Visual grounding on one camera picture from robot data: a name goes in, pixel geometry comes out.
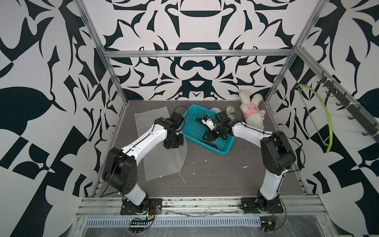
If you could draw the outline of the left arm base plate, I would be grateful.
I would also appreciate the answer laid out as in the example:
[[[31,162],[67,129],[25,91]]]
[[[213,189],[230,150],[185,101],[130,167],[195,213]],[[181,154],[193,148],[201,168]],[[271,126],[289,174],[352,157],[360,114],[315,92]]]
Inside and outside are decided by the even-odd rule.
[[[140,205],[136,205],[127,198],[122,199],[120,215],[156,214],[162,210],[161,198],[145,198]]]

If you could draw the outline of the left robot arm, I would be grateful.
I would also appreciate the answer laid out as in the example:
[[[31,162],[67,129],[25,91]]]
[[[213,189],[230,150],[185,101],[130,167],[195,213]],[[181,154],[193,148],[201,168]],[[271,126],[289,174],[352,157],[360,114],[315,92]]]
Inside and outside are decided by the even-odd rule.
[[[151,128],[122,149],[112,148],[106,158],[102,179],[119,191],[133,205],[145,208],[148,195],[138,185],[137,167],[140,161],[158,144],[178,149],[184,144],[180,133],[183,116],[173,112],[169,118],[157,118]]]

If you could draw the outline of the teal plastic basket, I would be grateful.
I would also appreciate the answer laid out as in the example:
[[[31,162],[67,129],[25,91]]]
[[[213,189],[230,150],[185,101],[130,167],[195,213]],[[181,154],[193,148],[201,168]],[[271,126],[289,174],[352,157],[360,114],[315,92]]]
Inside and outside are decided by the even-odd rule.
[[[209,109],[195,104],[191,105],[188,111],[185,112],[185,124],[183,133],[188,141],[216,154],[225,155],[230,151],[235,141],[235,137],[229,135],[227,140],[218,138],[216,141],[211,142],[217,145],[218,150],[216,150],[203,143],[205,140],[203,140],[202,137],[208,128],[204,126],[202,122],[198,122],[196,120],[197,118],[202,119],[204,116],[209,116],[212,118],[214,123],[216,123],[216,119],[214,117],[215,115],[216,113]]]

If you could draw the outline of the white plush toy pink shirt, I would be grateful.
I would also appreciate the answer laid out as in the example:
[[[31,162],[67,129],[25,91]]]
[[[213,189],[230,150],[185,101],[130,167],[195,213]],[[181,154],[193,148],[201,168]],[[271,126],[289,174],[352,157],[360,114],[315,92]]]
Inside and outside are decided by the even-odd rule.
[[[252,127],[264,130],[264,118],[266,111],[259,109],[259,104],[263,100],[261,94],[255,94],[250,98],[250,93],[247,90],[240,90],[239,97],[241,100],[240,109],[243,112],[245,122]]]

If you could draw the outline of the green tube hoop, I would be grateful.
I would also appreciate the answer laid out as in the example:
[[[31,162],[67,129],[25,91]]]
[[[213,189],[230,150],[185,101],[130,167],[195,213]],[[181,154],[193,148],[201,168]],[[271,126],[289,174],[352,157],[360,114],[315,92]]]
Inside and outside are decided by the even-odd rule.
[[[327,137],[325,137],[325,138],[323,138],[321,136],[321,133],[320,133],[320,131],[316,125],[316,121],[313,118],[313,116],[311,115],[311,112],[308,108],[308,105],[305,102],[305,97],[302,96],[302,93],[305,89],[307,89],[311,93],[311,95],[313,95],[319,101],[319,103],[321,104],[321,107],[324,111],[324,115],[325,115],[325,118],[327,121],[327,128],[328,128]],[[312,122],[314,128],[316,129],[317,135],[319,136],[322,145],[324,147],[326,147],[326,153],[330,153],[332,150],[332,147],[333,147],[333,142],[334,142],[334,131],[333,131],[333,123],[332,123],[331,115],[330,115],[330,112],[329,112],[327,105],[326,105],[326,99],[328,98],[328,96],[326,96],[323,99],[315,89],[313,89],[310,86],[305,85],[305,84],[298,84],[296,86],[296,90],[298,91],[298,94],[299,94],[301,101],[302,101],[302,103],[306,109],[308,117],[311,119],[311,122]]]

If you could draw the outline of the aluminium frame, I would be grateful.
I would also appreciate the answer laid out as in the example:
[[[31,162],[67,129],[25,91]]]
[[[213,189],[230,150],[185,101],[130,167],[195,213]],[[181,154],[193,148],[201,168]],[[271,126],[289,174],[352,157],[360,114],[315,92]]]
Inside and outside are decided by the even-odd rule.
[[[334,142],[321,143],[296,90],[324,70],[379,121],[378,1],[79,1],[127,99],[236,100],[262,93],[291,138],[305,190],[343,235],[379,233],[379,144],[327,98]],[[319,101],[305,102],[323,138]]]

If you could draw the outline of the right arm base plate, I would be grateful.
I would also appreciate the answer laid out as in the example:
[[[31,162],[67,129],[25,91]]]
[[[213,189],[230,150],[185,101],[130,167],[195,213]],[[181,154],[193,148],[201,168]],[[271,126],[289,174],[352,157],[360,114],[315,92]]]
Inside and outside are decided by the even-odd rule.
[[[248,197],[241,198],[240,209],[244,213],[254,213],[254,214],[267,214],[267,213],[283,213],[283,205],[279,198],[274,198],[273,200],[266,200],[264,197]]]

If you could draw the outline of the translucent zip bag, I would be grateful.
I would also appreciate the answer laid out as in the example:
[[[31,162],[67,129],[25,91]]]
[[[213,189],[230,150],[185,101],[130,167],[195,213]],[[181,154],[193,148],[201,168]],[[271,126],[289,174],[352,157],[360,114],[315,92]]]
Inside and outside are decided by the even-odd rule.
[[[158,124],[155,124],[155,120],[158,118],[169,118],[169,111],[167,107],[161,107],[158,109],[148,110],[142,113],[134,114],[135,123],[137,128],[137,134],[139,136],[135,148],[139,147],[152,147],[163,146],[163,129]]]
[[[145,180],[162,178],[181,171],[188,151],[187,141],[179,148],[167,149],[163,142],[157,144],[144,156]]]

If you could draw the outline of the black hook rail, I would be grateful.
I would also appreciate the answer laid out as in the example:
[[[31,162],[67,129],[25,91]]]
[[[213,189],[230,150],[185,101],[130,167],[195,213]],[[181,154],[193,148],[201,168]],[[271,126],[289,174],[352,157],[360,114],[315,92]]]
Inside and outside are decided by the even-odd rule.
[[[375,142],[379,143],[379,122],[364,106],[358,102],[337,79],[327,74],[324,70],[321,72],[321,79],[318,84],[327,88],[326,98],[336,98],[338,107],[346,109],[350,113],[350,120],[356,120],[365,130],[363,136],[371,136]]]

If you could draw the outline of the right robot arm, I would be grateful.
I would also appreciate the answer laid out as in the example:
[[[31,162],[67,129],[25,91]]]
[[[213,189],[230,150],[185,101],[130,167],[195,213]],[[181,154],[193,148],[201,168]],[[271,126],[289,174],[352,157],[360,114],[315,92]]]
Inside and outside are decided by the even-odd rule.
[[[203,140],[213,142],[229,136],[242,138],[261,149],[263,164],[266,168],[263,184],[258,191],[258,198],[269,202],[279,198],[279,189],[285,174],[289,172],[296,155],[282,131],[268,132],[238,120],[232,120],[226,112],[220,112],[212,119],[205,116],[199,119],[208,130]]]

